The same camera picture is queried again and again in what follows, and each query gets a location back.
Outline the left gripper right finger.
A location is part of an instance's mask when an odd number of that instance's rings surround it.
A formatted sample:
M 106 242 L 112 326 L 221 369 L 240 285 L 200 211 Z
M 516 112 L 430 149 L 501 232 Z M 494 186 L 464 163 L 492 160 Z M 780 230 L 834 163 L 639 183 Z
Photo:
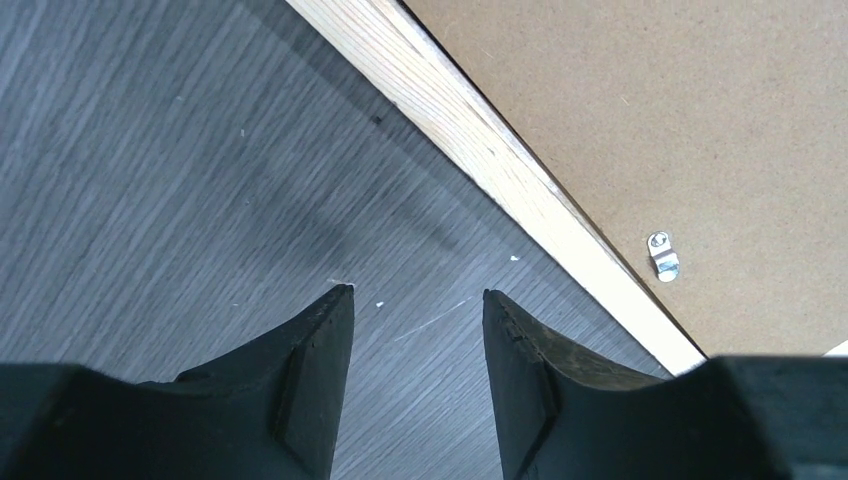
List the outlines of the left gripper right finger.
M 507 479 L 843 479 L 843 357 L 720 356 L 663 380 L 483 296 Z

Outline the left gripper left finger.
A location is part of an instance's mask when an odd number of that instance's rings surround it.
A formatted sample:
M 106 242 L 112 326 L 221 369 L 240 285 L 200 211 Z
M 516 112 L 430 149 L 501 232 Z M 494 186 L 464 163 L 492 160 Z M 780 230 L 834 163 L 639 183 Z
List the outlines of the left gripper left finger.
M 1 368 L 5 479 L 327 479 L 354 333 L 339 284 L 173 381 L 79 364 Z

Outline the brown fibreboard backing board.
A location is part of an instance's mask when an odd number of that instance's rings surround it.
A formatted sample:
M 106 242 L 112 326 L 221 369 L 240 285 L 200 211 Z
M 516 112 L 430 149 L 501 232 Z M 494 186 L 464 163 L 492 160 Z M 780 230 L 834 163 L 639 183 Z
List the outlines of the brown fibreboard backing board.
M 703 351 L 846 340 L 845 2 L 409 9 Z

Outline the light wooden picture frame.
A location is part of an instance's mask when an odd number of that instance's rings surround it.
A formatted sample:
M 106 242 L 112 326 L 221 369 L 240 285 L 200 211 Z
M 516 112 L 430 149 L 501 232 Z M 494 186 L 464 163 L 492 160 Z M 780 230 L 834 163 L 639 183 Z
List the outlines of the light wooden picture frame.
M 399 2 L 290 5 L 666 370 L 679 375 L 705 361 Z

